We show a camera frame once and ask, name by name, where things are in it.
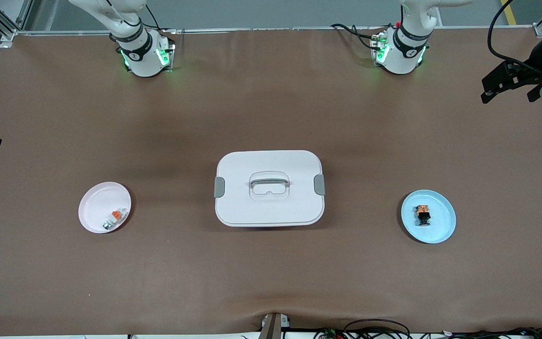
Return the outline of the light blue round plate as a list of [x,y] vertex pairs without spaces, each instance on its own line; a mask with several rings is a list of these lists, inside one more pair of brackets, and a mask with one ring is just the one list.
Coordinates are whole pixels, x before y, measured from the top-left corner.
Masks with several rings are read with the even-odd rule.
[[[430,207],[430,225],[419,227],[415,215],[417,205]],[[450,201],[432,190],[417,190],[407,195],[400,207],[401,223],[411,238],[424,244],[439,244],[453,235],[456,213]]]

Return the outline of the white lidded storage box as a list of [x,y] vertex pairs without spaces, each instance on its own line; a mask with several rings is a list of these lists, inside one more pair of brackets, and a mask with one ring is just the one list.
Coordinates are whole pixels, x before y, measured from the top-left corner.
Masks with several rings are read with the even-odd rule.
[[[215,198],[216,216],[230,227],[312,225],[325,212],[325,196],[313,189],[317,174],[323,174],[322,163],[307,150],[228,153],[216,168],[216,177],[225,180],[224,196]],[[290,185],[249,186],[259,178],[284,178]]]

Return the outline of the white orange green-button switch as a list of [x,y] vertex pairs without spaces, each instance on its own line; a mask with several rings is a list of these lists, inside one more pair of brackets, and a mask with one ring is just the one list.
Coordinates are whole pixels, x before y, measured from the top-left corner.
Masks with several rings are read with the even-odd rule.
[[112,211],[108,217],[106,217],[105,221],[103,222],[103,228],[104,230],[112,230],[116,226],[120,225],[124,219],[125,219],[126,213],[124,210],[115,210]]

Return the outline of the metal table edge bracket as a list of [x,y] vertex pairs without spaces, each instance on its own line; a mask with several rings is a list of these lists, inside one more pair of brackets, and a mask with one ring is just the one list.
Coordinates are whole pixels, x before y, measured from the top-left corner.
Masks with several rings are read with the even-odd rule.
[[291,328],[290,317],[281,313],[269,313],[262,320],[258,339],[287,339],[287,330]]

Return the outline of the aluminium table edge rail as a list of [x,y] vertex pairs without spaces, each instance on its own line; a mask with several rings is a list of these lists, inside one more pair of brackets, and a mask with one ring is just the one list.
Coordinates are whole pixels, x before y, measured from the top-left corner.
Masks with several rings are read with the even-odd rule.
[[[488,29],[488,26],[437,26],[434,32],[446,29]],[[542,37],[542,29],[536,25],[496,25],[497,29],[526,29],[529,28],[536,37]],[[211,28],[211,29],[163,29],[162,32],[169,34],[214,34],[227,32],[265,32],[265,31],[329,31],[334,28],[331,26],[294,26],[292,28]],[[74,30],[74,31],[22,31],[14,30],[10,37],[6,39],[11,41],[16,36],[107,36],[107,30]]]

